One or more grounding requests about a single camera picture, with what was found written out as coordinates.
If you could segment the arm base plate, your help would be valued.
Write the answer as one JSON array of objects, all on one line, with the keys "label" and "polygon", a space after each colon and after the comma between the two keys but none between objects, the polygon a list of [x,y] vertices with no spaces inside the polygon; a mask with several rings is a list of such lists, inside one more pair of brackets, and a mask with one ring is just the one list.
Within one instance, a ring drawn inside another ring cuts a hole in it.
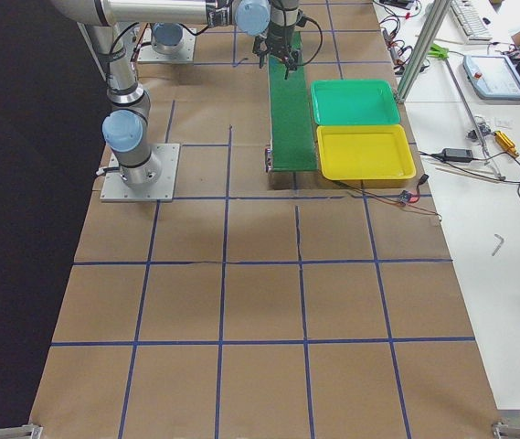
[{"label": "arm base plate", "polygon": [[101,201],[104,202],[171,202],[179,162],[180,144],[149,144],[149,161],[136,168],[120,166],[111,155],[104,175]]},{"label": "arm base plate", "polygon": [[182,39],[174,46],[154,43],[152,30],[144,31],[137,62],[142,64],[189,64],[194,61],[196,37],[183,30]]}]

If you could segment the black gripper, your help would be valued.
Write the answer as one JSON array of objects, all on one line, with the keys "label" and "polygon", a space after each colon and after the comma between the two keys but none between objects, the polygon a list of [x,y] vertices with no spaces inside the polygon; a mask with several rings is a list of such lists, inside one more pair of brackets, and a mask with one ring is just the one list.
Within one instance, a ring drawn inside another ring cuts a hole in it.
[{"label": "black gripper", "polygon": [[293,34],[294,27],[268,27],[266,32],[255,37],[252,49],[252,53],[259,57],[260,64],[265,63],[268,55],[279,59],[285,67],[285,80],[301,63],[301,51],[292,47]]}]

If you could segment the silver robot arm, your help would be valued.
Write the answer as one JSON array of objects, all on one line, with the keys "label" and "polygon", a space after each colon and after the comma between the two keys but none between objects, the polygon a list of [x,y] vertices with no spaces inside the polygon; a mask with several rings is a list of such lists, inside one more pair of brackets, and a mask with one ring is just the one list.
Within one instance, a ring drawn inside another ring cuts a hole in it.
[{"label": "silver robot arm", "polygon": [[118,161],[122,181],[139,186],[154,178],[158,165],[147,144],[150,97],[138,81],[117,27],[78,24],[106,84],[111,113],[102,123],[106,144]]},{"label": "silver robot arm", "polygon": [[120,22],[233,25],[255,37],[253,53],[260,63],[271,55],[287,72],[302,65],[302,52],[292,46],[295,28],[305,21],[297,1],[55,1],[53,6],[69,19],[96,27]]}]

